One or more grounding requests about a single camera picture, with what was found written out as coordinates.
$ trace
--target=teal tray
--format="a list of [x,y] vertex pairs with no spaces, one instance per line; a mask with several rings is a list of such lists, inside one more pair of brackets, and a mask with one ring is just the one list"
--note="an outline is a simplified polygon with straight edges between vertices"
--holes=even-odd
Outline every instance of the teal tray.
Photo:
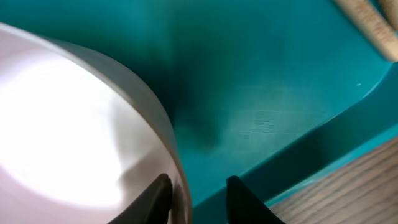
[[398,133],[398,66],[329,0],[1,0],[0,21],[136,72],[173,122],[194,223],[226,178],[268,205]]

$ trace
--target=wooden table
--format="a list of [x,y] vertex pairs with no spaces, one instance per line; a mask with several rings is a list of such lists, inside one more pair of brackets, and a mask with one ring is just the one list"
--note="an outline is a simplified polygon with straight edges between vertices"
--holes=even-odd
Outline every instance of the wooden table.
[[398,223],[398,138],[271,210],[286,224]]

